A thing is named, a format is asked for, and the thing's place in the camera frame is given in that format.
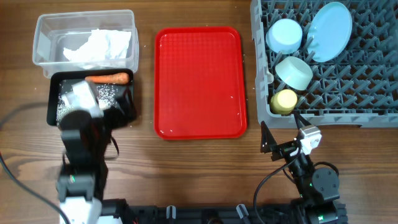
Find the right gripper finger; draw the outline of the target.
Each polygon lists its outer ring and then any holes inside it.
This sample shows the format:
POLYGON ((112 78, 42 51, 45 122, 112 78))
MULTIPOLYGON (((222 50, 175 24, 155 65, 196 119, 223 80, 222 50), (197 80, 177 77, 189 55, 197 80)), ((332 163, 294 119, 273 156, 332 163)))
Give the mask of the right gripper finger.
POLYGON ((307 121, 301 114, 294 112, 294 119, 297 126, 297 129, 306 127, 311 125, 309 121, 307 121))
POLYGON ((277 150, 277 143, 265 121, 261 122, 261 148, 262 153, 273 152, 277 150))

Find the white rice pile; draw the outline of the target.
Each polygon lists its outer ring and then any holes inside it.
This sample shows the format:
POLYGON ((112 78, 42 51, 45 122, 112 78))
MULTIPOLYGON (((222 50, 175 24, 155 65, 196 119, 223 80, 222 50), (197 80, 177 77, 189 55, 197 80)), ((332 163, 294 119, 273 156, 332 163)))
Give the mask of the white rice pile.
MULTIPOLYGON (((109 84, 97 84, 96 89, 98 92, 98 103, 101 110, 105 111, 111 107, 116 106, 116 94, 118 90, 114 85, 109 84)), ((56 112, 56 124, 59 125, 61 119, 69 112, 73 111, 72 105, 68 105, 62 98, 63 93, 58 96, 57 112, 56 112)))

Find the yellow plastic cup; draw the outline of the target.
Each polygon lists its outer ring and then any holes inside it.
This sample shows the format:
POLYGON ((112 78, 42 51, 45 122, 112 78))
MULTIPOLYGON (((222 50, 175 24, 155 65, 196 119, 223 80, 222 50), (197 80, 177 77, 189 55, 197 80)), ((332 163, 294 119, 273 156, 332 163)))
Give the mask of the yellow plastic cup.
POLYGON ((271 111, 274 114, 290 114, 297 104, 297 95, 292 90, 281 90, 271 98, 271 111))

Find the orange carrot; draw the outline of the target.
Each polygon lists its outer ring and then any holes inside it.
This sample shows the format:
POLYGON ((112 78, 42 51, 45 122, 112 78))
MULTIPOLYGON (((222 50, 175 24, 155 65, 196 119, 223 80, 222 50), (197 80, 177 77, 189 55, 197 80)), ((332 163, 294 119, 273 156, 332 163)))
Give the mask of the orange carrot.
POLYGON ((88 76, 85 77, 85 80, 92 83, 116 85, 125 85, 130 81, 129 75, 124 72, 112 75, 88 76))

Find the mint green bowl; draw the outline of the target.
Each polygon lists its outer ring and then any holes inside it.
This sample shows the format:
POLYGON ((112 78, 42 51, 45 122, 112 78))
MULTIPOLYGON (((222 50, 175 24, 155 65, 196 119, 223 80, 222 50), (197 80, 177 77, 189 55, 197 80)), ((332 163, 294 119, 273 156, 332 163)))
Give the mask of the mint green bowl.
POLYGON ((304 91, 313 78, 310 66, 303 60, 289 56, 275 66, 277 76, 289 87, 304 91))

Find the white paper napkin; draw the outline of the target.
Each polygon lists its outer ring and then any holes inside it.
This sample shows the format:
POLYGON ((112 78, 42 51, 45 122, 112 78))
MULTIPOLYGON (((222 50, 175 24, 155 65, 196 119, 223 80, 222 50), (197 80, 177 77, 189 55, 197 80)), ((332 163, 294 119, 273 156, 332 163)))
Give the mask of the white paper napkin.
POLYGON ((77 50, 63 48, 63 55, 71 62, 124 59, 130 39, 131 32, 128 31, 96 29, 77 50))

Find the light blue bowl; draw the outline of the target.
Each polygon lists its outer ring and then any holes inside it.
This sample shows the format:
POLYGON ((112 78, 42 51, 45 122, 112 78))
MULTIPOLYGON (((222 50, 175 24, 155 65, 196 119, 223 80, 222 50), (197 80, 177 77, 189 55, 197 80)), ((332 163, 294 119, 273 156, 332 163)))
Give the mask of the light blue bowl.
POLYGON ((281 19, 275 22, 266 34, 266 43, 275 53, 291 54, 299 49, 303 30, 298 22, 292 19, 281 19))

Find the light blue plate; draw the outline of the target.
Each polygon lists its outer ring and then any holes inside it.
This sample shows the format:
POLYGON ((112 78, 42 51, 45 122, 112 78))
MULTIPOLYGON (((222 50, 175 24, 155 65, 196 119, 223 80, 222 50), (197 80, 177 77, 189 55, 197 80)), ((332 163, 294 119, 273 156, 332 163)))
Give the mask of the light blue plate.
POLYGON ((343 3, 324 5, 315 15, 307 34, 311 43, 307 52, 314 52, 312 59, 327 62, 337 57, 346 47, 351 36, 353 21, 343 3))

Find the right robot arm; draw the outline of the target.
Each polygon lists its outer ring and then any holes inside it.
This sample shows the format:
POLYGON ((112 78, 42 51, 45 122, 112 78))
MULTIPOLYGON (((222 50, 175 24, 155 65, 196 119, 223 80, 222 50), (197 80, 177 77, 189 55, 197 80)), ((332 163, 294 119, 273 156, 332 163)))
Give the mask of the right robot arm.
POLYGON ((265 121, 261 122, 261 152, 271 153, 271 159, 283 159, 285 164, 268 174, 257 186, 253 196, 253 209, 261 223, 257 196, 261 187, 279 172, 290 172, 289 179, 299 192, 300 198, 291 203, 292 215, 297 223, 338 223, 341 218, 335 203, 340 198, 339 170, 329 162, 313 163, 310 153, 317 148, 322 134, 300 114, 294 113, 297 136, 283 144, 277 144, 265 121))

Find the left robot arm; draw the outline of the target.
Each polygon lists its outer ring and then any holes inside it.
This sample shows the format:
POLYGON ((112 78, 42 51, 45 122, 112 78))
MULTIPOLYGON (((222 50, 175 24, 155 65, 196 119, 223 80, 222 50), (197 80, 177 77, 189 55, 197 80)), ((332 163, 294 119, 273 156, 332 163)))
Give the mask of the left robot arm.
POLYGON ((65 146, 56 185, 60 223, 138 223, 125 199, 103 198, 108 176, 105 151, 116 141, 97 96, 91 90, 71 91, 62 100, 72 111, 60 122, 65 146))

